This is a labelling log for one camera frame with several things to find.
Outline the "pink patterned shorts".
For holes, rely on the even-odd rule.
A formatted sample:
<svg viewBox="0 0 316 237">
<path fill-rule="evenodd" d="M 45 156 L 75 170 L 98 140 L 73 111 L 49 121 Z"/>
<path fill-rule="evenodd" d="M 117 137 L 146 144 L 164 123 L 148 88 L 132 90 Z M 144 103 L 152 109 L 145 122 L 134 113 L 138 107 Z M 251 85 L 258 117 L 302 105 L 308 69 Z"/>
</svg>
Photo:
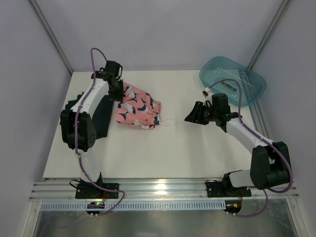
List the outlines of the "pink patterned shorts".
<svg viewBox="0 0 316 237">
<path fill-rule="evenodd" d="M 124 98 L 118 103 L 116 122 L 142 129 L 153 130 L 160 124 L 161 102 L 150 93 L 123 83 Z"/>
</svg>

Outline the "navy blue shorts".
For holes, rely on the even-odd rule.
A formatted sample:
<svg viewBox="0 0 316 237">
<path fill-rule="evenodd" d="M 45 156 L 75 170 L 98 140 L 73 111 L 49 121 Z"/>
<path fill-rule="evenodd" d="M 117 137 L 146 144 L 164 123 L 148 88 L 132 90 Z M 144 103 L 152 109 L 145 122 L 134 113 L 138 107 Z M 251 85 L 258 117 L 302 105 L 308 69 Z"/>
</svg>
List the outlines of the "navy blue shorts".
<svg viewBox="0 0 316 237">
<path fill-rule="evenodd" d="M 96 108 L 92 121 L 96 130 L 96 139 L 107 137 L 110 126 L 114 102 L 109 95 L 105 95 Z"/>
</svg>

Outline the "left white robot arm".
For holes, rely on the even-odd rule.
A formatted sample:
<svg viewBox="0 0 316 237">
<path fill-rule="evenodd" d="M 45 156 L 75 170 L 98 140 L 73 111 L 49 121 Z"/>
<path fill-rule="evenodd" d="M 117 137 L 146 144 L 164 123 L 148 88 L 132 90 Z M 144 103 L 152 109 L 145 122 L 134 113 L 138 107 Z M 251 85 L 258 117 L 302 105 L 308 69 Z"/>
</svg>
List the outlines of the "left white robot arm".
<svg viewBox="0 0 316 237">
<path fill-rule="evenodd" d="M 78 101 L 60 114 L 62 140 L 73 150 L 79 160 L 81 179 L 96 183 L 101 177 L 100 161 L 93 146 L 97 140 L 97 129 L 93 116 L 102 103 L 108 99 L 112 106 L 115 101 L 124 98 L 122 65 L 116 61 L 107 61 L 105 67 L 94 71 L 91 83 Z"/>
</svg>

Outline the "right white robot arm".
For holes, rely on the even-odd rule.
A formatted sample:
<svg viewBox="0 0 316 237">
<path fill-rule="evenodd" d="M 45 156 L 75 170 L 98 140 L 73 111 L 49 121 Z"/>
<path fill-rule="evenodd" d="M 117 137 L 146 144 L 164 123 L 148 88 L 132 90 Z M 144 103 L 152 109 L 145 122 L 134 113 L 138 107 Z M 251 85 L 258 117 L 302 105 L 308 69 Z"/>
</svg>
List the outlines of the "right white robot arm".
<svg viewBox="0 0 316 237">
<path fill-rule="evenodd" d="M 215 123 L 225 133 L 237 139 L 250 153 L 249 170 L 226 173 L 222 179 L 225 189 L 255 187 L 275 192 L 275 186 L 287 184 L 287 192 L 293 184 L 288 147 L 284 142 L 274 142 L 252 130 L 238 112 L 231 112 L 226 94 L 214 94 L 210 100 L 195 102 L 186 122 L 207 125 Z"/>
</svg>

